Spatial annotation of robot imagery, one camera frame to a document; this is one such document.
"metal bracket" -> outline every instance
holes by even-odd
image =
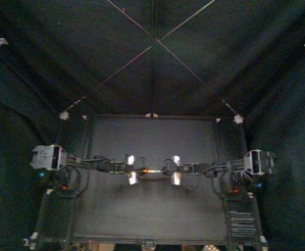
[[[154,248],[155,245],[156,245],[156,243],[155,243],[155,241],[151,240],[151,239],[147,239],[147,240],[143,241],[143,247],[147,248],[147,249]]]

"black ceiling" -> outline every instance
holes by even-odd
[[[305,0],[6,0],[0,36],[53,111],[246,115],[302,54]]]

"black curtain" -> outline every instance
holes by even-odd
[[[305,51],[298,56],[271,79],[273,90],[246,118],[250,148],[277,154],[261,198],[274,250],[305,250]]]
[[[53,136],[0,104],[0,250],[26,250],[21,242],[35,228],[40,199],[30,150],[37,144],[48,144]]]

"crossed wire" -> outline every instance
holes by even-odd
[[[190,67],[180,61],[180,59],[176,57],[176,55],[172,53],[172,51],[164,46],[162,43],[162,40],[183,25],[186,24],[206,8],[210,6],[210,4],[215,1],[211,0],[160,39],[154,38],[152,34],[143,28],[143,26],[134,20],[132,17],[120,9],[119,6],[113,4],[111,0],[105,0],[108,4],[126,16],[126,18],[136,25],[136,27],[154,39],[154,42],[164,49],[164,51],[171,55],[171,57],[178,61],[178,63],[186,68],[186,70],[190,72],[190,74],[195,77],[195,79],[205,85],[205,87],[209,89],[209,91],[213,93],[213,95],[221,100],[222,104],[227,107],[227,109],[231,111],[234,115],[238,115],[237,111],[231,108],[229,103],[223,100],[223,98],[214,92],[213,88],[209,86],[209,84],[199,78],[199,76],[195,74],[195,72],[190,69]],[[87,95],[84,95],[79,100],[76,100],[71,106],[67,107],[64,112],[68,112],[84,99],[88,98],[88,96],[95,92],[96,89],[100,88],[101,85],[104,85],[150,50],[152,49],[152,46],[150,46],[144,51],[142,51],[138,56],[128,61],[128,63],[118,69],[113,74],[103,80],[101,83],[96,85],[96,87],[89,91]]]

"black enclosure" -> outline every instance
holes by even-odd
[[[243,136],[234,116],[243,117]],[[159,168],[172,154],[182,162],[239,158],[243,137],[249,149],[277,155],[258,196],[270,250],[305,250],[305,0],[0,0],[0,250],[29,250],[22,239],[35,229],[52,242],[92,235],[175,243],[171,234],[184,241],[203,237],[203,223],[219,226],[219,212],[203,218],[219,209],[203,178],[187,191],[167,179],[128,186],[124,176],[91,171],[76,201],[41,198],[29,165],[36,145],[118,161],[134,154]],[[172,224],[195,221],[188,237],[178,228],[163,238],[159,215]],[[118,221],[122,227],[107,225]],[[207,236],[219,241],[221,228]]]

